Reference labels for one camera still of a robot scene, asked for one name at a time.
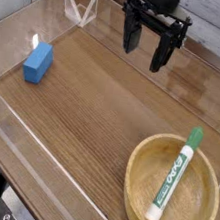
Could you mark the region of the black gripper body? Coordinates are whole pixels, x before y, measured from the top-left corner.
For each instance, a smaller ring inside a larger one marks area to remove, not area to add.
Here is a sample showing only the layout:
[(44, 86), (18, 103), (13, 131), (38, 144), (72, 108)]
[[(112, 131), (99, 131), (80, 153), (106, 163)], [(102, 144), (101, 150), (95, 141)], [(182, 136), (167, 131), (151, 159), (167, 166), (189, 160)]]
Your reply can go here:
[(180, 0), (126, 0), (123, 11), (131, 8), (145, 26), (161, 36), (167, 31), (174, 35), (176, 46), (181, 47), (192, 19), (178, 6)]

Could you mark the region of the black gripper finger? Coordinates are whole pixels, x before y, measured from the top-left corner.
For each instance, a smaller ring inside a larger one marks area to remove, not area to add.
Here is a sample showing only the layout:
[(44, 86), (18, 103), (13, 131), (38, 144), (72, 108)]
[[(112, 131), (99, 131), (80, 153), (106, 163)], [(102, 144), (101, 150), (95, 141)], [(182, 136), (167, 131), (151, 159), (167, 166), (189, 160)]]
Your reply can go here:
[(161, 35), (157, 49), (155, 50), (149, 70), (156, 73), (159, 69), (168, 63), (169, 58), (176, 46), (176, 39), (170, 32)]
[(123, 48), (126, 53), (132, 52), (138, 46), (142, 31), (141, 25), (139, 14), (131, 8), (127, 9), (123, 35)]

